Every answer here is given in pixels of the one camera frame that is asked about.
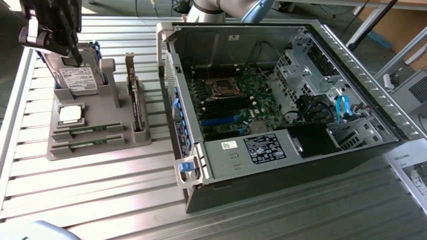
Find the metal sheet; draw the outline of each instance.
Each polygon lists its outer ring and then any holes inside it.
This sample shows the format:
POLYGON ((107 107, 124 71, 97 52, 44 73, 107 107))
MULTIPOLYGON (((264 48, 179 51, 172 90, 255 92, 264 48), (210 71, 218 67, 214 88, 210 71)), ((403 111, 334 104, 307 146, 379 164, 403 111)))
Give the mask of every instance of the metal sheet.
POLYGON ((19 229, 27 222, 45 220, 91 240, 426 237, 426 214, 383 159, 372 159, 335 177, 186 214, 184 194, 175 183, 168 121, 154 65, 154 26, 159 21, 179 20, 170 17, 83 18, 79 39, 97 39, 101 48, 104 42, 104 50, 118 63, 116 81, 124 81, 127 76, 122 73, 124 57, 120 55, 136 53, 154 137, 148 146, 48 161, 43 154, 53 79, 41 61, 33 60, 35 78, 27 83, 20 79, 15 87, 24 91, 12 99, 20 105, 8 108, 17 115, 7 138, 9 146, 3 149, 7 155, 1 159, 0 234, 19 229))

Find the blue cable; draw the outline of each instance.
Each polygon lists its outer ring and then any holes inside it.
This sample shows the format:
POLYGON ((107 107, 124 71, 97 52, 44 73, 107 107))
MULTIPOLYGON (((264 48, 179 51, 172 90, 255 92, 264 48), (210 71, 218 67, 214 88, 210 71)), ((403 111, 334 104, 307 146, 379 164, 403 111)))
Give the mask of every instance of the blue cable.
POLYGON ((340 105, 342 105, 342 100, 344 100, 344 113, 348 113, 350 116, 354 115, 352 113, 352 110, 351 110, 351 107, 350 107, 350 101, 348 101, 348 97, 347 96, 339 96, 338 99, 336 99, 336 106, 335 106, 335 109, 336 109, 336 117, 338 117, 338 123, 340 124, 342 123, 342 114, 340 114, 340 105))

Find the box label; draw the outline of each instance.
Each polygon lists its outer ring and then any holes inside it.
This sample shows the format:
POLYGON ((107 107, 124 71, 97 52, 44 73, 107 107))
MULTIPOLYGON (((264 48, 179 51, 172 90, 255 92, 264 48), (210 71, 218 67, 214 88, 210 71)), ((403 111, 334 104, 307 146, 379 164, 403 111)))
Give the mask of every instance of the box label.
POLYGON ((246 138, 244 144, 255 164, 263 164, 287 157, 274 133, 246 138))
POLYGON ((71 92, 97 89, 89 67, 61 68, 59 71, 71 92))
POLYGON ((240 35, 230 35, 228 36, 228 41, 238 41, 240 38, 240 35))
POLYGON ((222 145, 222 149, 226 150, 226 149, 234 149, 238 147, 238 143, 236 141, 224 141, 220 143, 222 145))

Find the hard drive label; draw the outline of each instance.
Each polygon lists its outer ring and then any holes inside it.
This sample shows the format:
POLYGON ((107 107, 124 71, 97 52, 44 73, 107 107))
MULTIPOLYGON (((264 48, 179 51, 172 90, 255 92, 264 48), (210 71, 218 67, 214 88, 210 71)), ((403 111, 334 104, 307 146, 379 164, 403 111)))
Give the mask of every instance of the hard drive label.
POLYGON ((59 71, 69 91, 75 92, 97 89, 89 67, 61 68, 59 71))
POLYGON ((246 138, 244 144, 255 164, 267 163, 287 157, 274 133, 246 138))

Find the ventilation grille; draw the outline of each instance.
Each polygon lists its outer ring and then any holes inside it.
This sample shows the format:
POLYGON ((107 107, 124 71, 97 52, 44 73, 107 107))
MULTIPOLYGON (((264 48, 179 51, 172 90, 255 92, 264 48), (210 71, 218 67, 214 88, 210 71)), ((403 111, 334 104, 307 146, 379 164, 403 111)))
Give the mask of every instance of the ventilation grille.
POLYGON ((420 103, 427 101, 427 76, 408 88, 408 91, 420 103))
POLYGON ((307 83, 306 83, 304 86, 302 87, 300 92, 302 92, 303 95, 311 95, 312 90, 310 89, 307 83))
POLYGON ((168 91, 168 96, 171 98, 171 101, 175 100, 175 79, 174 79, 174 72, 172 72, 172 63, 170 61, 170 55, 166 56, 164 61, 164 81, 166 81, 166 87, 168 91))

